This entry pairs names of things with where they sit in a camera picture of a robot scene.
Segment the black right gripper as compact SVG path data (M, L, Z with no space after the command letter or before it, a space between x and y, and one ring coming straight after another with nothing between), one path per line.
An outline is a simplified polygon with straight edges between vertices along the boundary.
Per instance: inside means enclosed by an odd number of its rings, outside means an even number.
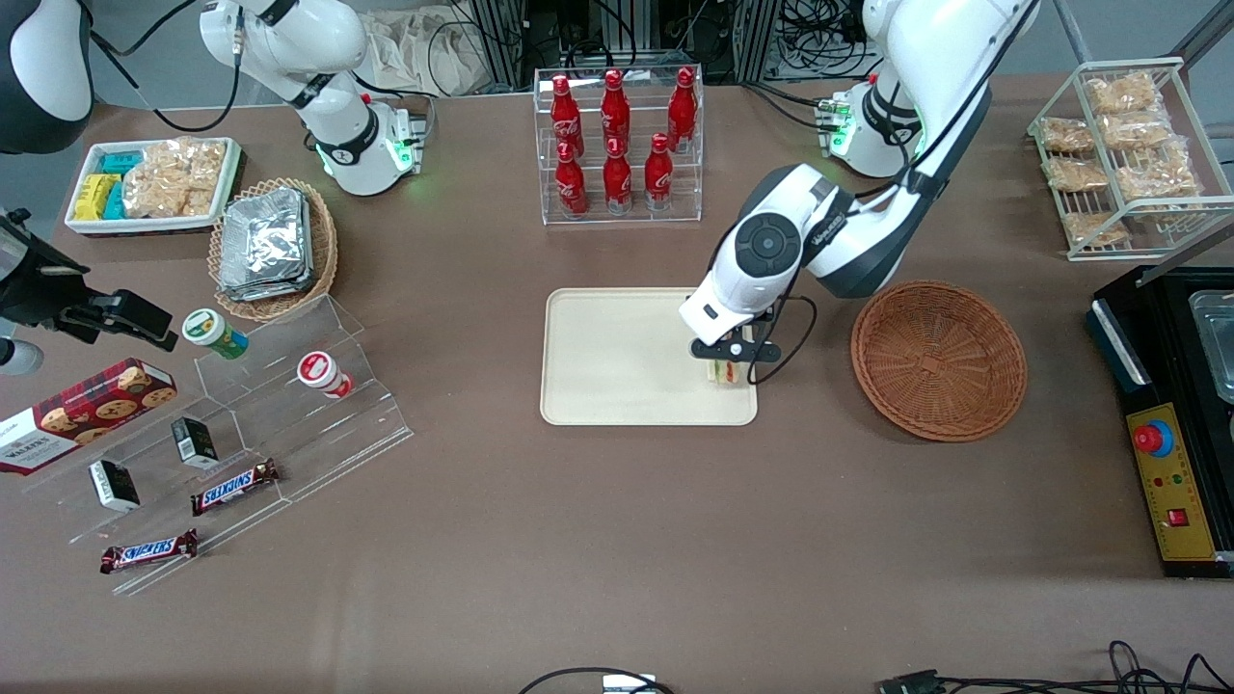
M131 291L97 295L84 282L90 272L31 233L27 209L2 210L2 317L26 328L59 328L88 345L99 333L128 335L172 352L179 342L172 312Z

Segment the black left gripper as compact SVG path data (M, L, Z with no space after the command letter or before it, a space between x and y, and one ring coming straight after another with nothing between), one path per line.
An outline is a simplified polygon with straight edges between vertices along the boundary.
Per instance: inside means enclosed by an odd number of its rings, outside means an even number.
M723 333L713 345L695 338L690 342L690 353L695 359L707 361L710 379L721 378L719 361L744 363L740 382L756 384L756 364L774 364L784 359L784 351L770 336L779 320L779 312L763 312L740 328Z

